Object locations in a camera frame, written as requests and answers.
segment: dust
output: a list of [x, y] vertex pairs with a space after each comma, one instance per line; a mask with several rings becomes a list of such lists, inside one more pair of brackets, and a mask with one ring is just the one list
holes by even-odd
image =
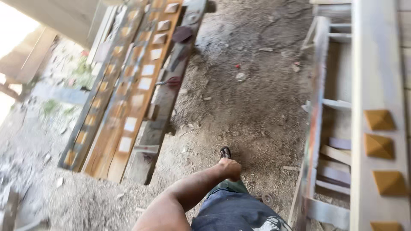
[[[242, 164], [249, 192], [270, 193], [272, 208], [287, 219], [298, 173], [283, 166], [298, 166], [304, 149], [308, 115], [300, 106], [310, 95], [311, 63], [297, 54], [312, 21], [311, 5], [308, 0], [216, 3], [217, 12], [205, 15], [182, 84], [188, 92], [175, 106], [171, 123], [177, 133], [166, 136], [149, 186], [57, 168], [80, 108], [65, 114], [70, 106], [62, 106], [44, 116], [40, 99], [15, 106], [0, 129], [0, 177], [7, 178], [0, 189], [13, 181], [25, 194], [20, 224], [48, 217], [52, 230], [129, 230], [165, 188], [217, 163], [224, 145]], [[264, 47], [273, 51], [259, 50]], [[298, 73], [295, 61], [302, 64]], [[236, 80], [238, 73], [245, 74], [243, 82]], [[53, 76], [46, 79], [54, 82]], [[191, 133], [181, 129], [188, 124]]]

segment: wooden board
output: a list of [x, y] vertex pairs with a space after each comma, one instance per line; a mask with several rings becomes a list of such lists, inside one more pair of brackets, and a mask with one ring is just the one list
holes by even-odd
[[349, 4], [351, 0], [310, 0], [311, 4]]
[[[100, 122], [103, 119], [105, 109], [115, 87], [114, 85], [122, 71], [121, 66], [127, 53], [127, 47], [124, 44], [131, 43], [140, 25], [146, 3], [145, 0], [137, 3], [137, 5], [129, 6], [126, 10], [119, 26], [119, 33], [115, 35], [109, 53], [113, 53], [116, 46], [123, 46], [123, 49], [120, 52], [116, 52], [116, 55], [106, 57], [103, 68], [100, 69], [97, 75], [87, 102], [62, 153], [58, 163], [59, 167], [72, 171], [81, 170]], [[123, 28], [127, 28], [129, 31], [127, 35], [121, 32]]]
[[[378, 193], [372, 171], [400, 171], [409, 182], [406, 125], [404, 121], [403, 76], [396, 1], [353, 1], [353, 101], [350, 230], [370, 230], [370, 221], [396, 221], [411, 230], [407, 197]], [[387, 109], [395, 131], [369, 129], [364, 110]], [[395, 160], [365, 155], [364, 133], [394, 140]]]
[[327, 183], [327, 182], [324, 182], [324, 181], [321, 181], [321, 180], [317, 180], [316, 185], [320, 186], [320, 187], [323, 187], [323, 188], [326, 188], [326, 189], [329, 189], [329, 190], [332, 190], [332, 191], [343, 193], [345, 195], [350, 194], [350, 189], [349, 188], [339, 186], [339, 185], [335, 185], [335, 184], [331, 184], [331, 183]]
[[[326, 17], [317, 17], [317, 20], [316, 34], [314, 37], [315, 48], [314, 68], [312, 73], [312, 109], [310, 112], [310, 125], [304, 150], [302, 180], [300, 186], [301, 196], [305, 198], [312, 198], [315, 192], [315, 181], [317, 176], [316, 167], [320, 149], [324, 85], [329, 45], [328, 32], [330, 30], [330, 20]], [[304, 204], [304, 202], [301, 202], [298, 206], [297, 228], [299, 230], [306, 230], [307, 228], [306, 206], [307, 204]]]
[[[193, 35], [189, 42], [184, 44], [176, 43], [174, 45], [174, 49], [170, 54], [170, 64], [167, 66], [164, 74], [164, 80], [168, 80], [173, 76], [184, 77], [185, 68], [190, 59], [197, 31], [206, 10], [206, 4], [206, 0], [191, 0], [189, 2], [185, 14], [198, 16], [198, 21], [191, 23], [188, 17], [183, 19], [181, 25], [190, 27]], [[182, 53], [185, 53], [185, 56], [179, 58]], [[158, 87], [157, 96], [154, 99], [154, 104], [159, 106], [157, 119], [147, 122], [139, 143], [139, 145], [159, 146], [158, 152], [149, 154], [133, 151], [127, 166], [125, 178], [140, 184], [148, 185], [150, 183], [177, 96], [178, 89], [170, 89], [167, 85]]]
[[[172, 14], [164, 13], [165, 7], [172, 3], [179, 4], [177, 11]], [[150, 104], [158, 74], [168, 53], [182, 9], [182, 0], [155, 0], [150, 7], [153, 9], [148, 13], [148, 25], [151, 29], [141, 33], [138, 38], [138, 43], [147, 45], [134, 47], [131, 63], [125, 68], [125, 78], [119, 82], [119, 87], [113, 94], [113, 105], [106, 111], [107, 121], [103, 121], [94, 149], [90, 152], [90, 161], [85, 172], [97, 178], [114, 182], [122, 180], [130, 152]], [[165, 20], [171, 22], [170, 28], [157, 31], [157, 22]], [[156, 36], [164, 34], [164, 43], [155, 44]], [[156, 60], [151, 58], [151, 51], [154, 49], [161, 50], [161, 56]], [[137, 71], [133, 74], [131, 69], [136, 67]]]
[[321, 154], [329, 156], [335, 160], [338, 160], [344, 164], [351, 165], [351, 156], [342, 150], [338, 150], [336, 148], [332, 148], [327, 145], [323, 145], [321, 147]]
[[306, 199], [307, 216], [319, 222], [329, 223], [337, 228], [348, 230], [350, 227], [350, 210], [330, 205], [314, 199]]
[[398, 12], [401, 46], [411, 48], [411, 12]]

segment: person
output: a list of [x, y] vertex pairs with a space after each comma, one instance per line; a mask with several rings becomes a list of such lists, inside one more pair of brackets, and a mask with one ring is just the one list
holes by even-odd
[[[133, 231], [271, 231], [291, 230], [270, 207], [252, 197], [240, 178], [241, 165], [228, 147], [215, 166], [191, 174], [162, 192], [144, 211]], [[203, 198], [192, 224], [185, 213]]]

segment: hand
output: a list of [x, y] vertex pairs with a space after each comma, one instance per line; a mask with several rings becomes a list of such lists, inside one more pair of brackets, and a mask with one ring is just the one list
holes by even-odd
[[218, 164], [223, 166], [223, 174], [226, 179], [229, 179], [232, 182], [237, 182], [240, 180], [241, 164], [228, 158], [221, 158]]

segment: foot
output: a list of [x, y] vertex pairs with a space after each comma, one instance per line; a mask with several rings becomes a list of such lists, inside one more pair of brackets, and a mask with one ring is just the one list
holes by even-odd
[[224, 146], [220, 149], [220, 158], [231, 159], [231, 152], [227, 146]]

